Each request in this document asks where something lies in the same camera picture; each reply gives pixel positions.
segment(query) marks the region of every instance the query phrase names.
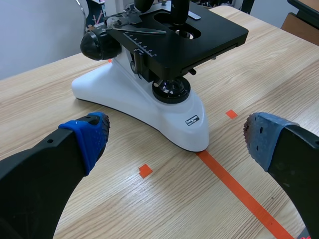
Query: orange tape square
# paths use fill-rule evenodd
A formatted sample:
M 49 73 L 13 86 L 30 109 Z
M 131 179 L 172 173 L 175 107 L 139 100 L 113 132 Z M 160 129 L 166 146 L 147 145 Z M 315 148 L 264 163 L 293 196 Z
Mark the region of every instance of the orange tape square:
M 226 112 L 226 114 L 231 118 L 234 119 L 236 118 L 238 115 L 236 114 L 236 112 L 234 112 L 233 110 L 230 110 L 228 112 Z
M 146 178 L 151 173 L 153 173 L 153 170 L 151 170 L 150 167 L 148 167 L 147 164 L 144 164 L 142 167 L 140 167 L 140 176 L 142 178 Z

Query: chair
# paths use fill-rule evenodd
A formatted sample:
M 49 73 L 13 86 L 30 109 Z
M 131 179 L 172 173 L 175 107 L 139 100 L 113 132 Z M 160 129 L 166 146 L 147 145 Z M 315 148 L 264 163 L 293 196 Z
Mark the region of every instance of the chair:
M 298 13 L 289 13 L 282 29 L 319 46 L 319 1 L 288 0 Z

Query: brand label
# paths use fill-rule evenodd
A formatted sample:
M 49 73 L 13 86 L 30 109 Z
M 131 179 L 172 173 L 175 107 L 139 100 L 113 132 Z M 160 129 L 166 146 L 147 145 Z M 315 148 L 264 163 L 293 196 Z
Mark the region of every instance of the brand label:
M 186 120 L 185 122 L 188 126 L 191 126 L 193 123 L 196 123 L 197 121 L 199 121 L 199 117 L 193 116 L 192 118 Z

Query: white microscope base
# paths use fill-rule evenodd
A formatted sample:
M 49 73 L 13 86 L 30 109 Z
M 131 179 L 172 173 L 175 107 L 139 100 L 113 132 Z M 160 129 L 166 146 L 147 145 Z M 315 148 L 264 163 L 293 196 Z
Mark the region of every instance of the white microscope base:
M 152 83 L 134 78 L 113 60 L 75 79 L 72 91 L 78 99 L 116 109 L 145 122 L 185 150 L 201 152 L 209 145 L 205 108 L 193 90 L 182 103 L 162 103 L 153 96 Z

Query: white wall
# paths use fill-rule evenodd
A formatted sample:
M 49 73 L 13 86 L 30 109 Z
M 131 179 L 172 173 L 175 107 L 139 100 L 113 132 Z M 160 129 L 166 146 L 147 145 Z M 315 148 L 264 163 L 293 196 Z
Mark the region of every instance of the white wall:
M 76 0 L 0 0 L 0 23 L 0 79 L 80 52 Z
M 287 0 L 255 0 L 250 14 L 281 28 L 289 12 L 297 13 L 298 9 Z

